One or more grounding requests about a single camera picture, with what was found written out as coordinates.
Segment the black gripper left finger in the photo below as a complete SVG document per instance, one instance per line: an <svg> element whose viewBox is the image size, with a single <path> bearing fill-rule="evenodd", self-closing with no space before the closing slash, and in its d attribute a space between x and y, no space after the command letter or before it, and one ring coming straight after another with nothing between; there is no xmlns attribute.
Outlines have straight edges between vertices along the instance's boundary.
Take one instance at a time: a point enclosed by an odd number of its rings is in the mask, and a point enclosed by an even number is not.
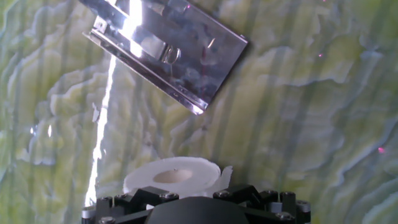
<svg viewBox="0 0 398 224"><path fill-rule="evenodd" d="M81 224L116 223L117 218L137 215L153 207L178 200L179 195L156 187L144 187L131 194L120 194L114 197L98 197L93 205L81 211Z"/></svg>

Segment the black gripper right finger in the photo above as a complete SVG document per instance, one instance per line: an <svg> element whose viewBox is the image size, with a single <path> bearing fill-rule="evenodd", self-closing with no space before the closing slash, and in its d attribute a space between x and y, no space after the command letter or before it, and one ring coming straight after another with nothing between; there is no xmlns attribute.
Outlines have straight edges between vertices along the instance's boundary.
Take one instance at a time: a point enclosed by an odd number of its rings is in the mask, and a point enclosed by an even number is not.
<svg viewBox="0 0 398 224"><path fill-rule="evenodd" d="M240 184L219 190L213 198L237 206L234 215L242 215L243 223L311 224L311 205L298 200L291 191L258 191L253 185Z"/></svg>

